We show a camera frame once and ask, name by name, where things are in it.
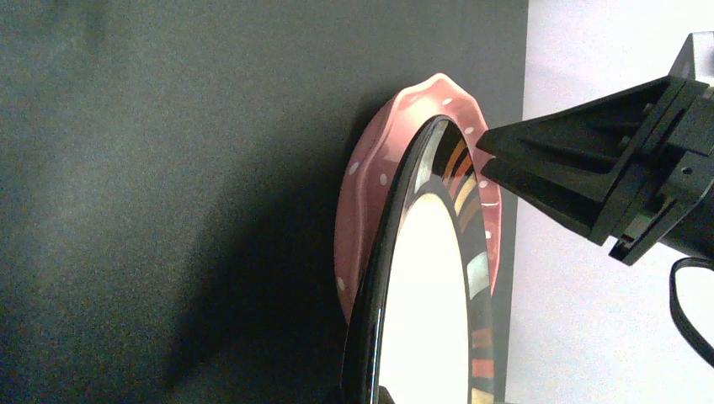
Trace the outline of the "pink polka dot plate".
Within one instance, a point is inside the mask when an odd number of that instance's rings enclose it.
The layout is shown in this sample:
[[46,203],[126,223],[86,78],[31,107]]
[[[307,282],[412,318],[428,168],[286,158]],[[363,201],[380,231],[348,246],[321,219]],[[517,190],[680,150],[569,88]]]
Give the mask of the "pink polka dot plate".
[[346,318],[351,315],[361,275],[386,203],[388,190],[411,140],[436,115],[451,117],[464,134],[474,174],[454,190],[457,213],[482,213],[485,220],[488,277],[498,279],[502,233],[501,188],[482,175],[491,155],[476,144],[487,123],[473,96],[444,73],[396,93],[372,118],[346,167],[338,197],[334,233],[334,273]]

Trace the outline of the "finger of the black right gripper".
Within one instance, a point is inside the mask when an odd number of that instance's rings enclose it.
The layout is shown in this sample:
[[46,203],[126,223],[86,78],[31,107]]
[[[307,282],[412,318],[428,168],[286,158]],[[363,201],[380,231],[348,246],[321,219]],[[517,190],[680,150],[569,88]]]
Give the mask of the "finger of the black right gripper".
[[548,159],[494,158],[482,173],[519,196],[559,225],[603,245],[598,223],[614,183],[614,166],[586,162],[573,166]]
[[664,96],[663,77],[563,111],[487,130],[477,147],[528,173],[607,173]]

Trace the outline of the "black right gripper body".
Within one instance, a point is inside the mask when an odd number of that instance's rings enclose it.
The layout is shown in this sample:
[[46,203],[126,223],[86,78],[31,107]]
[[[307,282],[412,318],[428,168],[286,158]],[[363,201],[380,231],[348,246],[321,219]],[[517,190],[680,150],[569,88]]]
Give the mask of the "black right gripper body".
[[614,178],[588,239],[616,239],[632,265],[656,243],[713,257],[713,89],[663,77],[594,102],[589,128],[614,140]]

